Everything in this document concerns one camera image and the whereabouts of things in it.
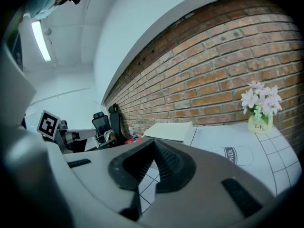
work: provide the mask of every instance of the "fluorescent light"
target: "fluorescent light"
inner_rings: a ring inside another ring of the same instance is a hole
[[[33,28],[35,39],[37,41],[38,47],[41,51],[41,54],[42,54],[44,60],[46,62],[50,61],[51,57],[49,56],[46,43],[43,39],[40,21],[32,23],[32,28]]]

